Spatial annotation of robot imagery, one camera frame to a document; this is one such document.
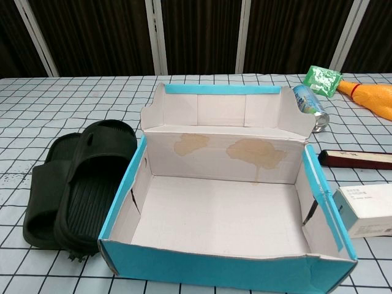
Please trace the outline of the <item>white small carton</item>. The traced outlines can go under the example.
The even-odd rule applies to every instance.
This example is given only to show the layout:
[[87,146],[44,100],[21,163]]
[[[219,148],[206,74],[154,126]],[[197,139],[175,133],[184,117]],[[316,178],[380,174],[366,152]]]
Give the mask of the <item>white small carton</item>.
[[333,200],[351,238],[392,236],[392,184],[339,187]]

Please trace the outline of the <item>white metal frame post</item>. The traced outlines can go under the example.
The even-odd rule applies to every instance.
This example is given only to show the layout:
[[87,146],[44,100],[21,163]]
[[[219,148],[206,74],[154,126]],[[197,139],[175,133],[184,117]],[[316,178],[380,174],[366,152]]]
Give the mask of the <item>white metal frame post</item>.
[[59,77],[59,72],[50,53],[48,45],[43,37],[42,31],[31,9],[28,0],[13,0],[23,23],[29,33],[34,47],[39,55],[40,61],[49,77]]
[[236,47],[235,73],[243,74],[248,71],[248,64],[252,56],[252,33],[254,9],[257,0],[241,0],[241,11],[239,15],[238,40]]
[[167,75],[168,67],[161,0],[145,0],[145,8],[154,73],[155,75]]
[[349,54],[369,3],[370,0],[353,0],[352,7],[341,32],[329,69],[342,72],[342,67]]

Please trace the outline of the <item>yellow rubber chicken toy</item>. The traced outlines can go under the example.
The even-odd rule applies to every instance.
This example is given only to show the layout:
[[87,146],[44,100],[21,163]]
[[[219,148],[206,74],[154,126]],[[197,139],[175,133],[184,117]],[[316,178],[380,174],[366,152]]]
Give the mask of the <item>yellow rubber chicken toy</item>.
[[392,85],[361,84],[342,80],[337,90],[347,94],[356,104],[392,121]]

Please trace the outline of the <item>black rubber slipper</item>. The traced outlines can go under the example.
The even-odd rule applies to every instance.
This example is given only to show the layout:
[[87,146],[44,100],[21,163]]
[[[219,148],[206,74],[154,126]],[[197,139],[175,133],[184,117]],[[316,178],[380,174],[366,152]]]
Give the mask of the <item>black rubber slipper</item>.
[[45,250],[59,250],[54,224],[62,193],[80,133],[57,138],[50,146],[45,162],[32,169],[28,206],[23,222],[27,243]]

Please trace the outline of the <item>light blue shoe box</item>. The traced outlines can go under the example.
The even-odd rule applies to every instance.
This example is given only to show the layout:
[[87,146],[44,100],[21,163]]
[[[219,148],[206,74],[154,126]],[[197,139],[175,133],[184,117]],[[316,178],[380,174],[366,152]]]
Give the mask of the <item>light blue shoe box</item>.
[[159,84],[98,238],[134,279],[326,294],[358,262],[287,86]]

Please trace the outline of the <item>green snack packet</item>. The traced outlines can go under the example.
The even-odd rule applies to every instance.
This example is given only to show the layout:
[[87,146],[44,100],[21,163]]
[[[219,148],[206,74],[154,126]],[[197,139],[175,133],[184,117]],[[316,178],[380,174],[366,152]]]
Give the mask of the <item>green snack packet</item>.
[[310,66],[303,84],[313,90],[315,94],[331,98],[342,80],[342,74],[335,70]]

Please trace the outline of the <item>blue checkered tablecloth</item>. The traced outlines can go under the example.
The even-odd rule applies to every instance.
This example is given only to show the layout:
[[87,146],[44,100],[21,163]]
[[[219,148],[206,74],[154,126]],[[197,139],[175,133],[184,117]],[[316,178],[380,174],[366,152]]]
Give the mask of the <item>blue checkered tablecloth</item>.
[[[101,119],[128,123],[141,136],[140,110],[159,83],[281,85],[294,87],[305,74],[167,75],[129,77],[4,78],[0,80],[0,294],[230,294],[261,293],[137,281],[114,276],[99,254],[70,261],[65,251],[32,247],[23,238],[31,170],[52,142],[82,132]],[[392,153],[392,122],[356,106],[347,96],[319,96],[330,124],[309,141],[324,149]],[[338,186],[392,183],[392,171],[323,167]],[[392,236],[354,239],[355,271],[333,293],[392,294]]]

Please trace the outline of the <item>dark red long box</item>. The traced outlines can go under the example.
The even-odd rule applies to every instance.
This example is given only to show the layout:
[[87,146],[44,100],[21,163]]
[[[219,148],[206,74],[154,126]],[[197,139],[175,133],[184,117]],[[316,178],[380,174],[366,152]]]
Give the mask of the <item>dark red long box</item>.
[[318,155],[322,166],[392,170],[392,153],[322,150]]

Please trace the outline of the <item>blue green drink can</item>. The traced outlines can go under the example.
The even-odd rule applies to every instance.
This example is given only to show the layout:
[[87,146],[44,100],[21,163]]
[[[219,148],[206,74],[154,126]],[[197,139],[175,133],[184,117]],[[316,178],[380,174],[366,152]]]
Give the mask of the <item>blue green drink can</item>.
[[313,132],[322,132],[329,124],[330,117],[322,107],[320,101],[314,94],[313,90],[303,84],[293,88],[298,108],[303,113],[311,113],[315,116],[315,126]]

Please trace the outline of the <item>black slipper with frayed heel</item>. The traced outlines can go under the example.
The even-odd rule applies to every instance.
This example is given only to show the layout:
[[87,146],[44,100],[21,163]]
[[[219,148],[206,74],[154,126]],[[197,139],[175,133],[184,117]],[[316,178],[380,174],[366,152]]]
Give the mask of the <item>black slipper with frayed heel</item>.
[[137,150],[130,125],[106,119],[80,135],[65,180],[54,235],[71,260],[98,253],[98,237]]

